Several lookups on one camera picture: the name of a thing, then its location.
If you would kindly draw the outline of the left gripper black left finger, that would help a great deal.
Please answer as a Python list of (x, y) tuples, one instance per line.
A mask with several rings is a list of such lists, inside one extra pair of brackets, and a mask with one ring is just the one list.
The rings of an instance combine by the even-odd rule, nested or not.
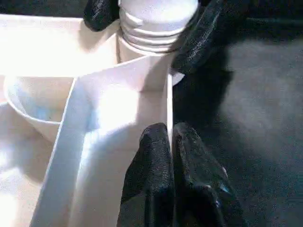
[(167, 127), (156, 123), (143, 130), (139, 148), (124, 179), (119, 227), (170, 227), (174, 181)]

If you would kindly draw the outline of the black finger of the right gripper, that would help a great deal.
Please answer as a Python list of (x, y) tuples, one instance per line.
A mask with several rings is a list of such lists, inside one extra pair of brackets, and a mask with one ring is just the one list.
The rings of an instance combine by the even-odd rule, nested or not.
[(84, 24), (94, 32), (104, 30), (118, 18), (118, 0), (89, 0), (84, 9)]
[(193, 73), (205, 64), (218, 39), (226, 31), (226, 1), (212, 0), (187, 34), (171, 69), (178, 73)]

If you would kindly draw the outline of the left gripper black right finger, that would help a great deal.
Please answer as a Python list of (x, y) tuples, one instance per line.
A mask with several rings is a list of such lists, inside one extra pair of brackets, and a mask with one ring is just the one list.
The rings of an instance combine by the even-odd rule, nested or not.
[(244, 227), (243, 210), (225, 169), (197, 132), (180, 122), (173, 128), (176, 221), (180, 227)]

